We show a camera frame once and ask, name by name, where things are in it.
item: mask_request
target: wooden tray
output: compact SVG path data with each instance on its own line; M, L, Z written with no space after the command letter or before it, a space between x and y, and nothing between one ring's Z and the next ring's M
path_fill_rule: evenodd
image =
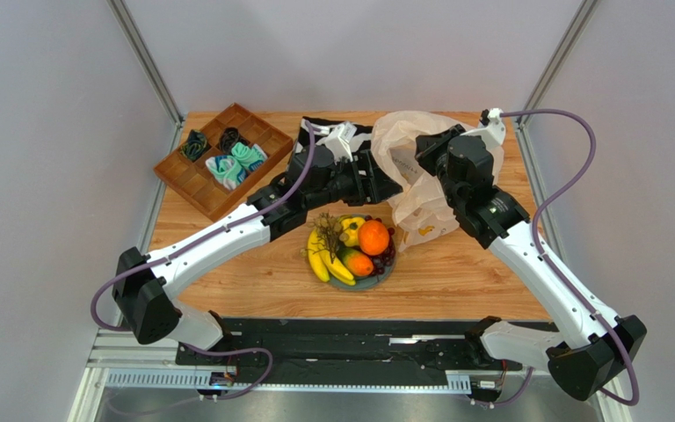
M256 143L267 154L265 162L235 190L219 184L205 166L211 156L221 156L218 141L226 127L235 127L247 141ZM210 149L194 162L179 152L181 146L156 165L156 175L187 202L213 221L223 217L239 200L285 156L294 141L276 127L234 103L200 129Z

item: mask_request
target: white wall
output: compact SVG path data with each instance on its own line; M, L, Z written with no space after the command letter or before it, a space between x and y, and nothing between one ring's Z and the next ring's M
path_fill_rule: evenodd
M594 165L556 202L558 229L585 284L648 327L635 420L675 420L675 2L602 2L542 106L595 129ZM553 192L586 136L556 117L535 117L530 135Z
M518 109L579 0L127 0L183 113Z
M0 421L63 421L173 127L104 1L0 4Z

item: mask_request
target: orange fruit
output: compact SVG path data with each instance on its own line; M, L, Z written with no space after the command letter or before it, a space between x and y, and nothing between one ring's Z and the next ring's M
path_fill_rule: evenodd
M381 255L389 246L389 231L381 222L369 220L359 228L359 246L366 255Z

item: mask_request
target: gray floor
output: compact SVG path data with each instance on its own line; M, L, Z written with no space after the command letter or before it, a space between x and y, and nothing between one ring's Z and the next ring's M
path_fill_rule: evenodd
M507 377L504 396L512 394L521 376ZM194 397L182 389L108 389L112 405L122 411L148 411ZM229 402L194 402L153 415L128 418L102 406L97 421L225 421L225 422L399 422L399 421L602 421L594 398L578 402L561 392L550 377L535 377L511 406L486 410L467 398L429 394L252 392Z

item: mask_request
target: wooden table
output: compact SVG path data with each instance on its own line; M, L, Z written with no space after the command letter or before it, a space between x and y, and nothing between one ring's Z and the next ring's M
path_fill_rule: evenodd
M380 112L257 112L264 120L295 137L301 116L351 120L372 125ZM479 113L442 113L476 126ZM189 113L182 134L200 128L216 113ZM499 186L530 213L535 205L525 165L512 127L504 142L505 159ZM287 159L260 183L283 172ZM319 208L334 215L355 212L342 202ZM391 222L387 204L366 206L361 213ZM166 189L153 233L151 250L174 244L211 222L171 189ZM488 315L507 319L548 319L548 314L525 285L490 252L461 229L399 255L396 269L379 286L348 292L322 283L311 272L299 250L310 229L300 227L272 244L248 251L219 266L192 284L180 299L201 310L213 309L224 317L348 317L401 319L480 319Z

